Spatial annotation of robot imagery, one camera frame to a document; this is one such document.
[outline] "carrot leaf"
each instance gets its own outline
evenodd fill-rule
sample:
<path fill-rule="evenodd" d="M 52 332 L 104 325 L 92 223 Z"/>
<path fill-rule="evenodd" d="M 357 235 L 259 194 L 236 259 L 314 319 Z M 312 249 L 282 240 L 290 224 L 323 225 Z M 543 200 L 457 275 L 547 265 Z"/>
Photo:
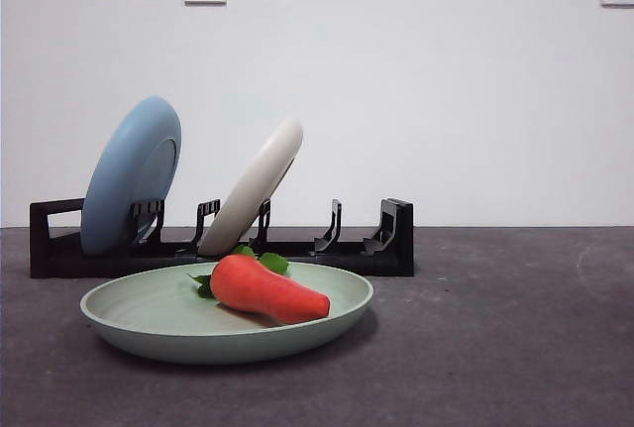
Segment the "carrot leaf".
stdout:
<path fill-rule="evenodd" d="M 189 275 L 189 277 L 192 280 L 200 283 L 200 286 L 198 287 L 198 290 L 197 290 L 199 297 L 215 298 L 213 292 L 211 291 L 211 286 L 209 286 L 209 280 L 211 279 L 211 275 L 198 275 L 198 276 Z"/>
<path fill-rule="evenodd" d="M 254 250 L 245 245 L 245 244 L 241 244 L 238 247 L 236 247 L 236 249 L 234 249 L 232 252 L 232 254 L 239 254 L 241 256 L 249 256 L 249 257 L 256 257 L 256 254 L 254 253 Z"/>
<path fill-rule="evenodd" d="M 288 260 L 278 254 L 266 252 L 260 257 L 260 263 L 275 273 L 287 276 Z"/>

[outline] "cream plate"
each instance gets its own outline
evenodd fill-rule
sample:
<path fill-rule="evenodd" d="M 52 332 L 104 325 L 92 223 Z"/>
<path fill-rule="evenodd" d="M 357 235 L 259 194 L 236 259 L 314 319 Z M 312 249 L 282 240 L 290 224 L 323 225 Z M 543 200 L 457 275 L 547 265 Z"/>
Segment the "cream plate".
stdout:
<path fill-rule="evenodd" d="M 339 268 L 290 263 L 290 277 L 330 298 L 320 320 L 279 325 L 198 297 L 187 275 L 209 274 L 215 263 L 167 267 L 93 288 L 81 311 L 108 343 L 144 358 L 224 365 L 268 360 L 323 345 L 351 328 L 368 308 L 369 281 Z"/>
<path fill-rule="evenodd" d="M 297 119 L 287 117 L 281 122 L 220 207 L 202 238 L 198 254 L 217 256 L 236 247 L 256 220 L 260 205 L 272 196 L 286 175 L 302 139 Z"/>

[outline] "black dish rack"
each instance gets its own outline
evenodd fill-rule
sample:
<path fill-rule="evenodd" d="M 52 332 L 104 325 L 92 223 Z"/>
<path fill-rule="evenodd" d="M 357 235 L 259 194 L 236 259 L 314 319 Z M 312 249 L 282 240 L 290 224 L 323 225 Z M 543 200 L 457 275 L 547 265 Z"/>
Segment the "black dish rack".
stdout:
<path fill-rule="evenodd" d="M 220 210 L 220 200 L 198 204 L 196 233 L 191 241 L 161 240 L 164 200 L 132 204 L 128 215 L 128 243 L 106 255 L 87 256 L 81 250 L 79 233 L 52 237 L 49 216 L 81 211 L 83 199 L 34 202 L 30 207 L 31 277 L 89 276 L 119 277 L 154 268 L 217 262 L 222 256 L 201 257 L 198 243 L 203 235 L 204 218 Z M 340 241 L 342 204 L 333 200 L 330 227 L 313 241 L 270 241 L 270 200 L 261 206 L 258 233 L 241 244 L 256 254 L 274 252 L 292 262 L 339 267 L 360 275 L 412 276 L 414 274 L 413 204 L 399 199 L 383 199 L 380 222 L 373 235 L 361 241 Z M 135 242 L 142 215 L 157 217 L 157 225 Z"/>

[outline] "toy carrot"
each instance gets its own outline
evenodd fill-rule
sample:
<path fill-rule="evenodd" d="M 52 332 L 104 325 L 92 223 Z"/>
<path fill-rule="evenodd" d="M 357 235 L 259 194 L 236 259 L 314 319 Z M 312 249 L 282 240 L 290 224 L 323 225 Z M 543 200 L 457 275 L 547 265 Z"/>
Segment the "toy carrot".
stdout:
<path fill-rule="evenodd" d="M 328 316 L 330 299 L 279 275 L 253 257 L 230 255 L 211 274 L 215 297 L 240 311 L 262 313 L 282 323 L 300 323 Z"/>

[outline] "green plate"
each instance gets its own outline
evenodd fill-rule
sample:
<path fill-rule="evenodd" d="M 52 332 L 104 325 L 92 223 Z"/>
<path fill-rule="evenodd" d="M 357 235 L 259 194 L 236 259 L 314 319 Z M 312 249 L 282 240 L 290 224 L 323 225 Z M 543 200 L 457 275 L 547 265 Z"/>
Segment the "green plate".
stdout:
<path fill-rule="evenodd" d="M 372 285 L 333 267 L 290 263 L 290 277 L 330 298 L 320 320 L 281 325 L 199 298 L 187 276 L 209 274 L 216 264 L 160 268 L 93 288 L 81 311 L 108 343 L 144 358 L 172 363 L 225 365 L 300 353 L 352 327 L 368 308 Z"/>

